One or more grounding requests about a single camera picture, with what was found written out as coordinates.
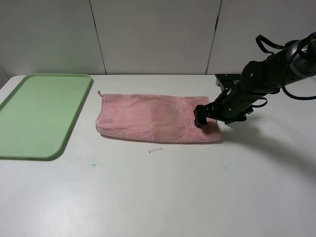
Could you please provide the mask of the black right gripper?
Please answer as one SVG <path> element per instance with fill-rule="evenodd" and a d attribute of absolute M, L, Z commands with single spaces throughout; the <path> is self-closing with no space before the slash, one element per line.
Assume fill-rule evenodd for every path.
<path fill-rule="evenodd" d="M 196 106 L 194 115 L 198 117 L 195 117 L 195 126 L 203 127 L 208 125 L 208 117 L 204 116 L 210 116 L 215 120 L 223 121 L 225 124 L 246 121 L 247 109 L 253 103 L 253 93 L 238 88 L 232 88 L 229 93 L 228 90 L 223 91 L 212 103 L 212 106 Z"/>

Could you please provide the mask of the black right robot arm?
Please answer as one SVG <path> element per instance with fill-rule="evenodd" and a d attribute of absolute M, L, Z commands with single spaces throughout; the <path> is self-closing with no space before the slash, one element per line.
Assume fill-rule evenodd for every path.
<path fill-rule="evenodd" d="M 221 94 L 207 105 L 197 105 L 194 110 L 195 126 L 207 125 L 207 119 L 229 124 L 245 121 L 247 114 L 257 107 L 258 100 L 266 95 L 283 91 L 295 100 L 314 100 L 315 96 L 295 96 L 286 85 L 316 75 L 316 35 L 292 40 L 278 45 L 266 37 L 256 37 L 259 48 L 268 54 L 264 61 L 250 61 L 241 74 L 216 74 Z"/>

